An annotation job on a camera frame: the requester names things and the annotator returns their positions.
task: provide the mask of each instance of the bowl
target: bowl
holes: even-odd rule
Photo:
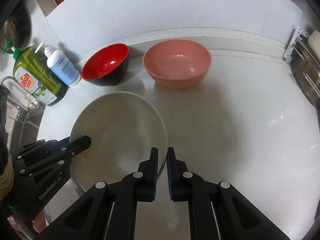
[[[144,54],[143,65],[159,84],[169,88],[186,88],[203,79],[211,65],[211,56],[197,42],[167,40],[152,46]]]
[[[79,185],[88,190],[97,181],[120,181],[148,160],[152,147],[159,150],[158,177],[167,155],[164,122],[143,97],[114,92],[90,103],[77,118],[70,141],[88,135],[91,147],[72,158],[71,171]]]
[[[124,77],[128,66],[129,47],[116,43],[95,53],[84,65],[81,76],[92,84],[110,86]]]

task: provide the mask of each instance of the bottle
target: bottle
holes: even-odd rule
[[[45,41],[36,49],[36,53],[43,46]],[[67,86],[74,87],[79,83],[81,79],[80,72],[77,68],[71,63],[67,56],[62,52],[62,50],[54,50],[51,47],[44,48],[44,54],[47,59],[47,66],[55,73],[58,78],[62,80]]]
[[[20,85],[47,106],[58,103],[66,94],[67,86],[47,67],[43,52],[35,53],[36,46],[24,50],[13,47],[10,40],[4,51],[11,48],[16,60],[12,75]]]

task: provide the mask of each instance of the white countertop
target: white countertop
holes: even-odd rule
[[[222,54],[212,56],[202,82],[183,90],[155,84],[141,57],[131,59],[116,86],[81,80],[45,109],[38,139],[70,136],[81,111],[101,95],[137,93],[161,114],[169,146],[188,170],[210,182],[229,181],[291,240],[300,240],[314,222],[320,198],[316,110],[284,61]],[[68,202],[60,201],[62,195]],[[55,219],[77,198],[68,182],[46,211]],[[158,180],[156,201],[138,204],[135,239],[190,239],[188,205],[170,201],[166,171]]]

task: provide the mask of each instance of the white bowl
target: white bowl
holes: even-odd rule
[[[88,190],[97,181],[120,181],[159,150],[158,177],[168,149],[164,122],[155,107],[130,92],[114,92],[90,103],[73,126],[70,141],[88,135],[91,147],[72,158],[71,171]]]

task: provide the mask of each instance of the silver rivet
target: silver rivet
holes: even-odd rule
[[[96,183],[96,188],[104,188],[106,184],[103,181],[99,181]]]
[[[185,177],[185,178],[191,178],[192,177],[192,172],[190,172],[190,171],[186,171],[186,172],[184,172],[183,173],[183,177]]]
[[[230,188],[230,183],[227,181],[223,181],[220,183],[221,187],[223,188]]]
[[[143,173],[140,172],[140,171],[136,171],[136,172],[133,174],[133,176],[134,176],[135,178],[141,178],[141,177],[143,176]]]

